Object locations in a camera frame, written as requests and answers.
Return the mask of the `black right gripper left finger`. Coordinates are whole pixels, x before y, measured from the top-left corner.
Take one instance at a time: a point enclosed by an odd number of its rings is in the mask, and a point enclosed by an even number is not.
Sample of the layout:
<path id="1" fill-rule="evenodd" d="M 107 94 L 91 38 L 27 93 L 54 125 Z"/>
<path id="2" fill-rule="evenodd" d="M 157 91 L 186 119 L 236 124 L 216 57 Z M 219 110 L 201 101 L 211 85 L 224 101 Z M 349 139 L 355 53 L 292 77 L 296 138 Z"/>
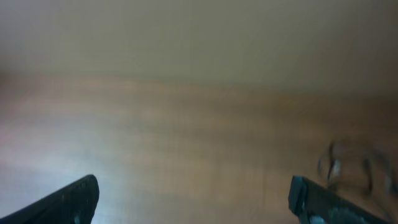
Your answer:
<path id="1" fill-rule="evenodd" d="M 90 224 L 99 201 L 97 178 L 86 175 L 1 218 L 1 224 Z"/>

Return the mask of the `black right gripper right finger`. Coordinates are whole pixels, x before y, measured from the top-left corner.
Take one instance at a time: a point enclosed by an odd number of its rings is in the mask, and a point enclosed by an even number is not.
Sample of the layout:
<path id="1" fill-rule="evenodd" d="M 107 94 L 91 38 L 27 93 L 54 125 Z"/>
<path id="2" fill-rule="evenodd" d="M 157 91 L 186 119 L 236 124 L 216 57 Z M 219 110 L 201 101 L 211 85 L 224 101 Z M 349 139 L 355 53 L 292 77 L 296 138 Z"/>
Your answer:
<path id="1" fill-rule="evenodd" d="M 301 224 L 387 224 L 355 204 L 302 176 L 292 177 L 289 210 Z"/>

